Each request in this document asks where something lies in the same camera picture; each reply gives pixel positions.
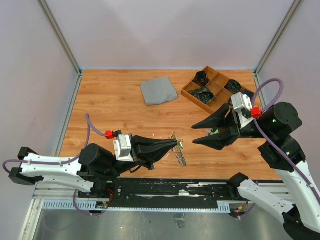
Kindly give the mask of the green capped key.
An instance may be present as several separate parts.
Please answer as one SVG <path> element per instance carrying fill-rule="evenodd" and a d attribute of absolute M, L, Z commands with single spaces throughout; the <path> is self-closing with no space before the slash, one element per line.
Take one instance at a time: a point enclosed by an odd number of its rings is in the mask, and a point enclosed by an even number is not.
<path fill-rule="evenodd" d="M 207 129 L 207 131 L 206 131 L 207 136 L 216 135 L 218 133 L 219 133 L 218 128 L 210 128 L 210 129 Z"/>

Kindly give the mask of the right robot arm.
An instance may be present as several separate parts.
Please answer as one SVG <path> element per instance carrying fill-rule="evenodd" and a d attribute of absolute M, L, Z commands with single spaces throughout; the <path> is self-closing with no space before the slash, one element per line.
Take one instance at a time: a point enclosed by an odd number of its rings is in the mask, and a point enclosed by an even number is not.
<path fill-rule="evenodd" d="M 292 197 L 292 202 L 262 189 L 242 173 L 227 181 L 226 193 L 232 200 L 246 199 L 274 216 L 294 240 L 320 237 L 320 192 L 312 179 L 306 155 L 291 133 L 302 125 L 297 110 L 287 102 L 266 111 L 252 106 L 223 104 L 194 129 L 216 129 L 218 133 L 195 139 L 194 144 L 215 150 L 232 145 L 240 138 L 265 139 L 260 154 L 276 171 Z"/>

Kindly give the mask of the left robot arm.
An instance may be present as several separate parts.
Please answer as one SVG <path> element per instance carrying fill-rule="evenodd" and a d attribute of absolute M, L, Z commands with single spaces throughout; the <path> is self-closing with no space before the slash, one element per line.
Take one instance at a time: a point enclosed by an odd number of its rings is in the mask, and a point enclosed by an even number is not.
<path fill-rule="evenodd" d="M 91 143 L 79 156 L 69 158 L 42 156 L 22 147 L 20 165 L 13 167 L 8 176 L 19 185 L 56 184 L 101 198 L 107 193 L 108 181 L 140 168 L 153 170 L 155 163 L 179 145 L 175 138 L 152 139 L 120 131 L 112 132 L 111 139 L 114 152 Z"/>

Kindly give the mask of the rolled dark tie centre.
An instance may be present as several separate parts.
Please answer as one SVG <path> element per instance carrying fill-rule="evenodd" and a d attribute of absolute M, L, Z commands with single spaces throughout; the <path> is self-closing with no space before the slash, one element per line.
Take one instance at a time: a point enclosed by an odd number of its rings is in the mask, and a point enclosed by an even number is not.
<path fill-rule="evenodd" d="M 188 93 L 206 105 L 215 98 L 215 95 L 207 86 L 203 86 L 195 90 L 189 90 Z"/>

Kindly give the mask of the rolled dark tie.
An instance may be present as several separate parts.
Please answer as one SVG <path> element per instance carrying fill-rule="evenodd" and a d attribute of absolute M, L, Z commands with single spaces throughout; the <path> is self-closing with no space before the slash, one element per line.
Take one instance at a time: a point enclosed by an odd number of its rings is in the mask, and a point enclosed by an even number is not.
<path fill-rule="evenodd" d="M 235 79 L 229 79 L 227 84 L 224 86 L 224 88 L 229 92 L 231 92 L 232 94 L 237 94 L 238 92 L 241 91 L 242 86 Z"/>
<path fill-rule="evenodd" d="M 204 87 L 208 84 L 209 79 L 205 71 L 198 71 L 192 80 L 193 83 L 200 87 Z"/>
<path fill-rule="evenodd" d="M 229 100 L 228 104 L 233 107 L 234 110 L 248 110 L 249 112 L 253 108 L 253 104 L 249 95 L 246 92 L 238 92 L 232 95 Z"/>
<path fill-rule="evenodd" d="M 207 86 L 203 86 L 195 90 L 189 90 L 188 93 L 206 105 L 215 98 L 215 95 Z"/>

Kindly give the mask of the wooden compartment tray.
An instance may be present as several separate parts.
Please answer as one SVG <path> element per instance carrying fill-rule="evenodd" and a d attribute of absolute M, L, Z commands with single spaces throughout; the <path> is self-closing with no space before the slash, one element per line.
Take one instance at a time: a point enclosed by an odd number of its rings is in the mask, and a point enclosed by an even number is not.
<path fill-rule="evenodd" d="M 214 94 L 214 99 L 210 103 L 204 104 L 196 97 L 188 93 L 188 91 L 201 88 L 193 82 L 196 74 L 191 78 L 189 83 L 182 88 L 181 95 L 210 115 L 216 112 L 223 104 L 228 104 L 230 97 L 234 95 L 230 91 L 225 89 L 225 85 L 230 79 L 236 80 L 240 83 L 240 92 L 246 92 L 246 94 L 250 98 L 252 98 L 254 95 L 255 89 L 246 87 L 239 78 L 230 77 L 229 75 L 224 74 L 222 71 L 216 70 L 210 66 L 206 66 L 203 70 L 200 71 L 205 71 L 207 73 L 209 82 L 207 85 L 205 85 L 205 87 L 208 87 L 211 90 L 211 92 Z"/>

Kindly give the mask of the rolled dark tie lower right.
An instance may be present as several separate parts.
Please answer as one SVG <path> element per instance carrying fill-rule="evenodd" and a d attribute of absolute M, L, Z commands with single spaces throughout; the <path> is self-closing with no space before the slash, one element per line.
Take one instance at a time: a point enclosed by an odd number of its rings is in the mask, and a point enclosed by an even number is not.
<path fill-rule="evenodd" d="M 229 100 L 228 104 L 233 107 L 234 110 L 248 110 L 249 112 L 253 108 L 253 104 L 249 95 L 246 92 L 238 92 L 232 95 Z"/>

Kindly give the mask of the rolled dark tie top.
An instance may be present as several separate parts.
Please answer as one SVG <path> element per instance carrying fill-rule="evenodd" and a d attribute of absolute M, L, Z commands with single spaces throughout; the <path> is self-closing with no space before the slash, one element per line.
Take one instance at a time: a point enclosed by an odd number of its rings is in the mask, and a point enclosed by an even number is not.
<path fill-rule="evenodd" d="M 193 83 L 200 87 L 204 87 L 208 84 L 209 79 L 205 71 L 198 71 L 192 80 Z"/>

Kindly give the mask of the folded grey cloth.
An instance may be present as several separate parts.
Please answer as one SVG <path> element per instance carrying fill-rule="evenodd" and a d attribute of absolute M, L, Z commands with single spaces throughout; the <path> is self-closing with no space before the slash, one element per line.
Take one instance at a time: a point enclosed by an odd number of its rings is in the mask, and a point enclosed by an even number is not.
<path fill-rule="evenodd" d="M 178 99 L 178 94 L 168 76 L 143 81 L 140 89 L 147 106 L 161 105 Z"/>

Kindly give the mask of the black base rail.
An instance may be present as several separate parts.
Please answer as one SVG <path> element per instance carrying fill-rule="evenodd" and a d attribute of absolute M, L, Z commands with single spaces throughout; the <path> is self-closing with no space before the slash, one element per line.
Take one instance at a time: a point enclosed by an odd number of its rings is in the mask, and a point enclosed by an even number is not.
<path fill-rule="evenodd" d="M 113 197 L 111 207 L 129 209 L 215 209 L 219 201 L 239 201 L 238 196 L 218 179 L 128 178 L 99 180 L 90 193 L 79 192 L 80 199 L 104 200 Z"/>

